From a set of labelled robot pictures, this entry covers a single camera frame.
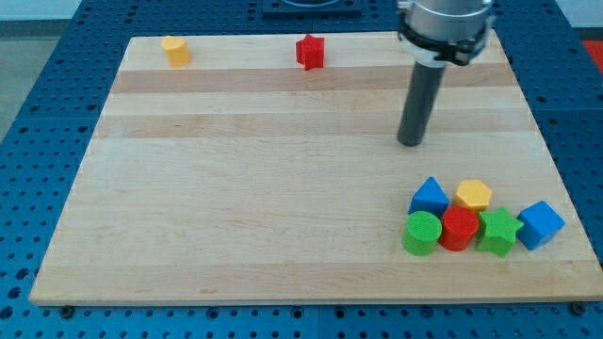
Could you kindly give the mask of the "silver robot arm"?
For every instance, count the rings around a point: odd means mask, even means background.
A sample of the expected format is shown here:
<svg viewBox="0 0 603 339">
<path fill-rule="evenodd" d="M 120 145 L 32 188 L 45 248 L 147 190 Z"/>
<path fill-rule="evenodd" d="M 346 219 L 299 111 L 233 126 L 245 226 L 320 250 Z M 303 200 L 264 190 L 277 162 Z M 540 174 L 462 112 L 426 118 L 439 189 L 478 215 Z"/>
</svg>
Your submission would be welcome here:
<svg viewBox="0 0 603 339">
<path fill-rule="evenodd" d="M 466 66 L 487 45 L 492 5 L 491 0 L 400 0 L 399 40 L 422 66 Z"/>
</svg>

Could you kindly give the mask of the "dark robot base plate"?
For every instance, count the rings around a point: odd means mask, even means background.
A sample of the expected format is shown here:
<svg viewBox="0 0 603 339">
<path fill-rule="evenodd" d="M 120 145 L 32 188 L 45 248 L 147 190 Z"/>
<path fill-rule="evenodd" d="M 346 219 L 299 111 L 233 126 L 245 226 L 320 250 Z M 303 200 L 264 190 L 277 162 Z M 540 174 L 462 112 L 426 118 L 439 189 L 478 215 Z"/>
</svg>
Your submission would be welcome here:
<svg viewBox="0 0 603 339">
<path fill-rule="evenodd" d="M 361 0 L 261 0 L 264 17 L 286 15 L 360 14 Z"/>
</svg>

